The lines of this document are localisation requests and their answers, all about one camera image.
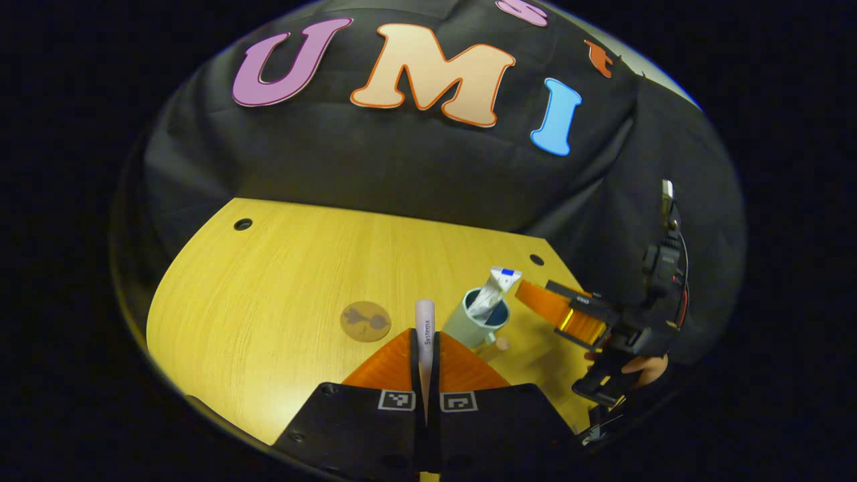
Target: mug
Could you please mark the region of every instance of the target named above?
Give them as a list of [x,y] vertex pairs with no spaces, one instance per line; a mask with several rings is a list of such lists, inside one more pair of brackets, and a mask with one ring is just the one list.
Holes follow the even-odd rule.
[[467,307],[476,299],[481,287],[469,290],[461,303],[458,304],[452,316],[446,320],[443,332],[461,342],[470,349],[476,348],[480,343],[490,345],[496,341],[494,332],[506,326],[509,322],[509,305],[506,300],[501,300],[491,315],[484,322],[477,320],[467,313]]

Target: orange letter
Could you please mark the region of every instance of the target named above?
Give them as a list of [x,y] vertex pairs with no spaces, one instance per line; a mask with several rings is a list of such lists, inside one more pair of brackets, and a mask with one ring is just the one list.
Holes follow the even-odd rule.
[[351,93],[351,102],[363,107],[390,109],[405,102],[396,86],[402,70],[408,74],[417,108],[434,105],[452,85],[455,97],[441,110],[459,122],[491,127],[497,123],[494,100],[500,80],[515,57],[491,45],[477,44],[446,60],[434,32],[426,27],[389,23],[378,27],[386,40],[366,87]]
[[613,61],[607,57],[607,52],[589,40],[584,40],[584,42],[590,47],[590,62],[592,62],[592,65],[601,72],[601,75],[604,75],[608,79],[612,77],[613,73],[607,70],[607,64],[613,65]]

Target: brown coaster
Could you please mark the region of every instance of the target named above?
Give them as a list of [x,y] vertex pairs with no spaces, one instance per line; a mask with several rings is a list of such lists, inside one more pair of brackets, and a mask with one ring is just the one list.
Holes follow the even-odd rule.
[[390,315],[371,301],[349,304],[339,316],[343,331],[357,341],[377,341],[390,331]]

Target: letter i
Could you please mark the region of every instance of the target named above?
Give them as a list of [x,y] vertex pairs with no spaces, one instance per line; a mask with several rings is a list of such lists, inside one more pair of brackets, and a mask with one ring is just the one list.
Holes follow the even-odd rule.
[[550,91],[548,109],[542,127],[530,133],[530,140],[538,147],[556,155],[568,155],[568,132],[572,128],[574,108],[581,104],[580,94],[556,79],[547,78],[544,85]]

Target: yellow wooden tabletop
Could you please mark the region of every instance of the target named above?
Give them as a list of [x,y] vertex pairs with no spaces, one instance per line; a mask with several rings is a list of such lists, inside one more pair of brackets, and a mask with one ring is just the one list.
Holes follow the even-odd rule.
[[[251,219],[238,231],[234,225]],[[530,255],[544,260],[536,265]],[[236,198],[184,246],[152,301],[147,345],[161,370],[232,424],[273,444],[322,382],[340,383],[414,326],[414,303],[433,299],[443,327],[493,266],[544,286],[580,289],[541,238],[347,209]],[[535,383],[578,432],[594,404],[575,395],[584,349],[521,304],[506,301],[497,334],[511,348],[491,360],[509,383]],[[380,305],[392,327],[361,342],[340,327],[356,301]]]

